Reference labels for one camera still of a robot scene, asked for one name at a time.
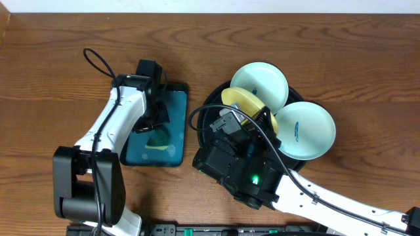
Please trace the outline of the green yellow sponge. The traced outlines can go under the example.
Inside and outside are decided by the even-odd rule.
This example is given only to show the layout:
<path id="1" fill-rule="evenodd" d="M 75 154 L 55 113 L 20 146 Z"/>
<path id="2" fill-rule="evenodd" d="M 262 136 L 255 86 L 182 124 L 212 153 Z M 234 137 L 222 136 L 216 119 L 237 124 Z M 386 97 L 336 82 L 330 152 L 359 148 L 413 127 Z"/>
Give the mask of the green yellow sponge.
<path id="1" fill-rule="evenodd" d="M 157 128 L 149 133 L 146 149 L 166 150 L 169 146 L 169 135 L 165 128 Z"/>

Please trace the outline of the yellow plate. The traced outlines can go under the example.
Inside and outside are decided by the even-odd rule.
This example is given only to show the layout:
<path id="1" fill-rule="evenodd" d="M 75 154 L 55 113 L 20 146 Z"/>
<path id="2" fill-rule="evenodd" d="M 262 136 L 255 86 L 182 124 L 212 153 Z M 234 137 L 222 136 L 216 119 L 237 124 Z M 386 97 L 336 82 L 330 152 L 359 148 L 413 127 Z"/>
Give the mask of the yellow plate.
<path id="1" fill-rule="evenodd" d="M 226 88 L 221 92 L 224 105 L 238 103 L 240 109 L 250 117 L 256 115 L 266 105 L 254 94 L 240 87 Z"/>

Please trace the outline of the light blue plate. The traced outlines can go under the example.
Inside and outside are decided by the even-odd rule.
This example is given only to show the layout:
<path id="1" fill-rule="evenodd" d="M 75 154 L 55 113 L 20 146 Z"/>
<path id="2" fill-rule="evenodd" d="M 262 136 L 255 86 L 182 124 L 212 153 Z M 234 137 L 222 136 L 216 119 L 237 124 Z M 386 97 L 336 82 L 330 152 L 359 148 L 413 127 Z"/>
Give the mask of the light blue plate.
<path id="1" fill-rule="evenodd" d="M 242 66 L 233 76 L 231 87 L 248 90 L 277 114 L 287 102 L 289 86 L 285 75 L 272 64 L 252 62 Z"/>
<path id="2" fill-rule="evenodd" d="M 280 131 L 280 151 L 296 160 L 308 161 L 321 157 L 335 141 L 336 126 L 332 116 L 318 104 L 294 102 L 276 115 Z"/>

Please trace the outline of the light blue plate top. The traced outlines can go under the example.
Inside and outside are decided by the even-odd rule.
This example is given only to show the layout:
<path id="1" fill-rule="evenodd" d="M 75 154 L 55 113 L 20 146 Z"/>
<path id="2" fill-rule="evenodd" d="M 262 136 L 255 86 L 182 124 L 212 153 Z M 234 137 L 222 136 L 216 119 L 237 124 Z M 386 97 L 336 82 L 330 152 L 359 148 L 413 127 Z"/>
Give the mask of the light blue plate top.
<path id="1" fill-rule="evenodd" d="M 285 75 L 272 64 L 252 62 L 242 66 L 233 76 L 231 87 L 248 90 L 277 114 L 287 102 L 289 86 Z"/>

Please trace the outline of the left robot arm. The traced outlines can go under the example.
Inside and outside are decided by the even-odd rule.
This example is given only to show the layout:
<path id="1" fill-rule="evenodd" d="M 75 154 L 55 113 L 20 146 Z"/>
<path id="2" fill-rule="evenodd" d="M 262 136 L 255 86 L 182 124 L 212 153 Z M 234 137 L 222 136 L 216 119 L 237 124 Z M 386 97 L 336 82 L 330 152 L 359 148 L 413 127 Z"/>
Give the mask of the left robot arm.
<path id="1" fill-rule="evenodd" d="M 89 131 L 52 161 L 54 213 L 92 227 L 93 235 L 140 235 L 142 218 L 125 205 L 120 155 L 132 131 L 153 129 L 163 104 L 163 75 L 121 74 Z"/>

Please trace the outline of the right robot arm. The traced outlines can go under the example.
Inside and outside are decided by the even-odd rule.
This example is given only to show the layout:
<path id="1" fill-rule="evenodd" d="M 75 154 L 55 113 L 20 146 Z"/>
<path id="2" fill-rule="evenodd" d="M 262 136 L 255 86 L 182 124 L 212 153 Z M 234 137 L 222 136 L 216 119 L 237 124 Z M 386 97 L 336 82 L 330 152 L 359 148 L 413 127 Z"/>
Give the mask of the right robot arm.
<path id="1" fill-rule="evenodd" d="M 262 206 L 318 222 L 344 235 L 418 235 L 419 208 L 402 213 L 365 205 L 334 193 L 303 178 L 288 168 L 280 155 L 264 107 L 241 124 L 238 108 L 207 104 L 193 111 L 227 110 L 200 133 L 215 134 L 201 144 L 193 167 L 216 180 L 235 200 L 254 209 Z"/>

